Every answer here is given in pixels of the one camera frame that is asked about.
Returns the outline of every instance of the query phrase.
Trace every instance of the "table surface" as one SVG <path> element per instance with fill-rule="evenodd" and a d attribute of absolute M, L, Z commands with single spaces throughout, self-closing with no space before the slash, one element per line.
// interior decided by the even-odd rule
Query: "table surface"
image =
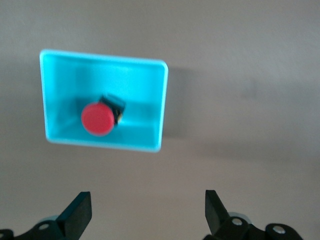
<path fill-rule="evenodd" d="M 201 240 L 205 190 L 320 236 L 318 0 L 0 1 L 0 228 L 91 191 L 81 239 Z M 159 153 L 46 141 L 42 49 L 162 59 Z"/>

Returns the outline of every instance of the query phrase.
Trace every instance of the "screw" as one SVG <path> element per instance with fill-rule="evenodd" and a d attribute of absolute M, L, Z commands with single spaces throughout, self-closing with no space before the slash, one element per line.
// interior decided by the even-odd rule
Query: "screw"
<path fill-rule="evenodd" d="M 42 224 L 39 226 L 39 230 L 45 230 L 49 227 L 49 224 L 48 223 L 45 223 L 45 224 Z"/>
<path fill-rule="evenodd" d="M 278 234 L 285 234 L 286 230 L 282 226 L 274 226 L 273 231 L 275 231 Z"/>
<path fill-rule="evenodd" d="M 242 225 L 242 221 L 239 218 L 234 218 L 232 219 L 232 223 L 236 226 L 241 226 Z"/>

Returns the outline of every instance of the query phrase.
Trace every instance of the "cyan box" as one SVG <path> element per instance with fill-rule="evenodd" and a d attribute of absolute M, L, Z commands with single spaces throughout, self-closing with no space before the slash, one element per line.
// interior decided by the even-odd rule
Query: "cyan box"
<path fill-rule="evenodd" d="M 164 61 L 45 49 L 40 69 L 48 141 L 160 150 L 168 82 Z M 123 117 L 108 135 L 91 135 L 82 125 L 82 110 L 107 95 L 125 102 Z"/>

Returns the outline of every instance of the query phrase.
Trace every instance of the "gray background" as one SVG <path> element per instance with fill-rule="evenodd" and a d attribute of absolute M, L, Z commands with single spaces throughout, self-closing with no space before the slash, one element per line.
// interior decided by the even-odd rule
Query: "gray background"
<path fill-rule="evenodd" d="M 39 52 L 163 59 L 159 153 L 50 144 Z M 91 191 L 82 239 L 201 240 L 205 190 L 320 236 L 319 0 L 1 0 L 0 228 Z"/>

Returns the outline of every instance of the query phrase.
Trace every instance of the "red button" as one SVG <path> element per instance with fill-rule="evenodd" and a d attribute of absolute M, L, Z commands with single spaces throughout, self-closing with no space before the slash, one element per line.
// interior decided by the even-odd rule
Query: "red button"
<path fill-rule="evenodd" d="M 107 105 L 98 102 L 87 105 L 81 114 L 84 128 L 92 135 L 105 136 L 115 125 L 115 117 Z"/>

